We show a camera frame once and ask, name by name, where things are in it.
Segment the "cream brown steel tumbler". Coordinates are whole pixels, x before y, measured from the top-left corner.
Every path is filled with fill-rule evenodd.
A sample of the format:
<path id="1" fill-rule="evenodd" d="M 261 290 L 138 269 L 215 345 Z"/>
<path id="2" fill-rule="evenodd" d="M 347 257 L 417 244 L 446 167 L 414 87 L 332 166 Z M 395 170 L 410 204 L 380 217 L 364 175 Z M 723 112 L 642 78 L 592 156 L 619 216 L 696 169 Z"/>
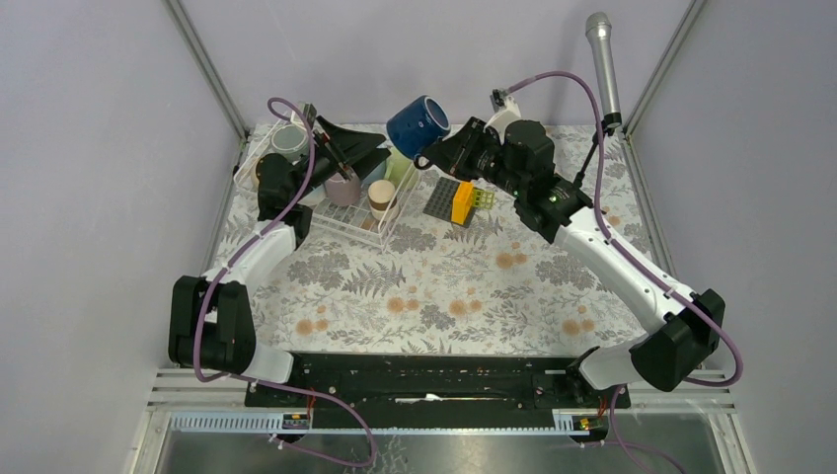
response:
<path id="1" fill-rule="evenodd" d="M 395 186 L 388 180 L 373 182 L 367 190 L 372 216 L 378 221 L 388 221 L 398 216 L 400 208 Z"/>

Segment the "light green mug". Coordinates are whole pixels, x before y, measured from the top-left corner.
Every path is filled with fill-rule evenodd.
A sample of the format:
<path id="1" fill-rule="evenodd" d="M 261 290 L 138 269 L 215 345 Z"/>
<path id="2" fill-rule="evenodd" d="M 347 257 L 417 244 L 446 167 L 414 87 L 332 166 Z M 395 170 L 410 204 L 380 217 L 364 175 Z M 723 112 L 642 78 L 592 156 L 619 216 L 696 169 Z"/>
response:
<path id="1" fill-rule="evenodd" d="M 389 148 L 390 156 L 386 159 L 384 179 L 392 183 L 397 190 L 407 191 L 420 180 L 420 171 L 414 161 L 406 157 L 397 148 Z"/>

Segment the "dark blue mug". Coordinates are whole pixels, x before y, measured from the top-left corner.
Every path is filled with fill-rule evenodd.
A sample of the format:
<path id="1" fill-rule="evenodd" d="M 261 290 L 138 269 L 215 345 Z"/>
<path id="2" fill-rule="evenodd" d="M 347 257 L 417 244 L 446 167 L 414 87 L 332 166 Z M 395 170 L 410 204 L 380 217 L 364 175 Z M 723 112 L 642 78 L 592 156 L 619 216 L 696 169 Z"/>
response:
<path id="1" fill-rule="evenodd" d="M 387 135 L 405 157 L 416 160 L 429 145 L 444 138 L 451 129 L 447 113 L 428 95 L 404 106 L 386 122 Z"/>

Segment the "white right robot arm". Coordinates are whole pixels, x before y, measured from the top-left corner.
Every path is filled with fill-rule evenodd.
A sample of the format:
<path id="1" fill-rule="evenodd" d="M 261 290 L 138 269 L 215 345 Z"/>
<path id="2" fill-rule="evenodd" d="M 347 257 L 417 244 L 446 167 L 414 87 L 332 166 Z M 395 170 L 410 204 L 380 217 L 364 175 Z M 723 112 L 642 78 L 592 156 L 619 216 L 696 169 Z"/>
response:
<path id="1" fill-rule="evenodd" d="M 633 312 L 645 332 L 593 348 L 570 367 L 566 391 L 589 407 L 605 389 L 644 381 L 673 391 L 720 344 L 725 302 L 666 276 L 621 238 L 578 185 L 555 170 L 555 144 L 537 121 L 517 120 L 499 135 L 471 118 L 448 138 L 432 138 L 419 156 L 461 181 L 483 179 L 514 198 L 520 221 L 579 259 Z"/>

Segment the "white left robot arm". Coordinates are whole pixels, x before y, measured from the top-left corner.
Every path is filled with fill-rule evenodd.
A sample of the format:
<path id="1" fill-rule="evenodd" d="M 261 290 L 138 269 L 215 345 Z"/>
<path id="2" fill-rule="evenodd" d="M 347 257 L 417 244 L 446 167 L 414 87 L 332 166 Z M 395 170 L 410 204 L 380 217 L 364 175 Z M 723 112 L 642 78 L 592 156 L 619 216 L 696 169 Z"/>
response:
<path id="1" fill-rule="evenodd" d="M 303 198 L 333 176 L 365 178 L 390 153 L 383 134 L 337 126 L 311 105 L 293 107 L 283 122 L 302 132 L 301 145 L 253 155 L 241 168 L 256 179 L 259 214 L 250 237 L 226 263 L 174 284 L 168 356 L 198 374 L 211 369 L 215 377 L 268 382 L 268 393 L 292 406 L 307 382 L 292 370 L 291 353 L 259 342 L 250 293 L 308 236 L 313 209 Z"/>

